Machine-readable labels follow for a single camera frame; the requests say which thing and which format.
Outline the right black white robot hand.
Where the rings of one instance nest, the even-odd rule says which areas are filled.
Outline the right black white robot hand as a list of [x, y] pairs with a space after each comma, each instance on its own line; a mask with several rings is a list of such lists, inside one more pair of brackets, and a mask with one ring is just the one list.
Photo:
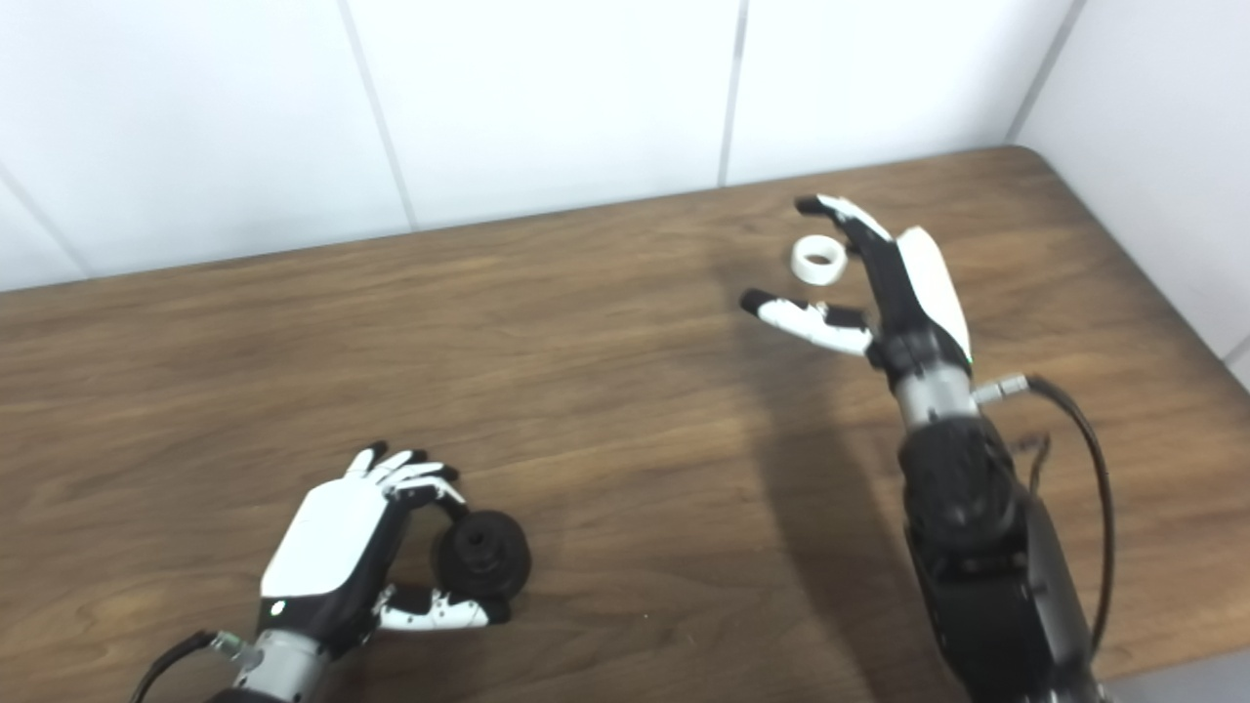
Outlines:
[[932, 365], [972, 373], [972, 343], [946, 261], [922, 226], [892, 235], [845, 196], [798, 196], [805, 216], [826, 216], [866, 271], [875, 316], [862, 309], [748, 289], [738, 303], [758, 320], [812, 346], [855, 357], [888, 374], [892, 387]]

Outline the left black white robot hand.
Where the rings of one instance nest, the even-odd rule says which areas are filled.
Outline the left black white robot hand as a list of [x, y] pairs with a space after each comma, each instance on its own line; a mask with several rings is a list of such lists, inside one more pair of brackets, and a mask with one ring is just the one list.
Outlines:
[[412, 512], [439, 507], [454, 524], [469, 507], [459, 473], [424, 450], [390, 453], [376, 442], [352, 457], [342, 477], [305, 494], [260, 585], [259, 633], [315, 640], [338, 660], [379, 630], [474, 629], [512, 620], [501, 597], [389, 579]]

